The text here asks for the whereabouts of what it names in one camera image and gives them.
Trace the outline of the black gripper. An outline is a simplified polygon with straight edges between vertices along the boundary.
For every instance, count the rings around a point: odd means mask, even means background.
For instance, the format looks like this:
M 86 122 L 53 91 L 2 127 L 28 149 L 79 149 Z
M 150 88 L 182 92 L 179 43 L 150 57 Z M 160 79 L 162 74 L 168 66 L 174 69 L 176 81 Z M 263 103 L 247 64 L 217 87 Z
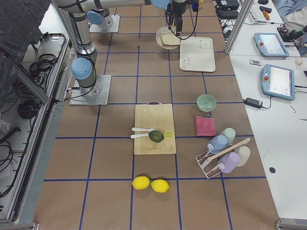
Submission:
M 185 13 L 187 5 L 187 0 L 171 0 L 167 5 L 168 25 L 173 25 L 173 21 L 176 20 L 176 32 L 182 31 L 182 15 Z

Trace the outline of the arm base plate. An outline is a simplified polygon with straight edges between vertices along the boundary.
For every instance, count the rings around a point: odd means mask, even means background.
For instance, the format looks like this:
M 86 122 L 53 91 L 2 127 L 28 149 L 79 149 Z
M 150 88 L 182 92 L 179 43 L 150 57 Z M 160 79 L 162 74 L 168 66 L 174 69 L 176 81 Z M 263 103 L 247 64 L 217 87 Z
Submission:
M 77 89 L 72 91 L 72 99 L 70 106 L 96 106 L 108 105 L 109 90 L 111 85 L 111 75 L 98 75 L 94 88 L 79 87 L 77 80 L 74 82 L 74 87 Z
M 88 16 L 89 31 L 92 34 L 117 33 L 119 30 L 120 15 L 108 15 L 107 17 L 102 17 L 101 15 Z

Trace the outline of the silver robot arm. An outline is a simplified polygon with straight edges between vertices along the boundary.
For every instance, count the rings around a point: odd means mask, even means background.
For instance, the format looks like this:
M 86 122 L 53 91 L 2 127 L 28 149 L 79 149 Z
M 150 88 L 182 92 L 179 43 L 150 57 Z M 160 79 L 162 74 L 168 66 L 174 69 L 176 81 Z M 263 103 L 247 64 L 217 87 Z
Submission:
M 182 15 L 186 8 L 189 5 L 194 5 L 197 9 L 199 6 L 197 2 L 193 3 L 191 0 L 56 0 L 55 4 L 69 15 L 73 36 L 77 42 L 76 51 L 79 55 L 97 53 L 92 45 L 87 23 L 89 11 L 102 11 L 113 7 L 153 5 L 166 10 L 168 29 L 174 36 L 180 38 L 183 24 Z
M 97 25 L 98 27 L 104 29 L 107 29 L 114 24 L 113 18 L 107 9 L 100 11 L 88 11 L 87 19 L 91 24 Z

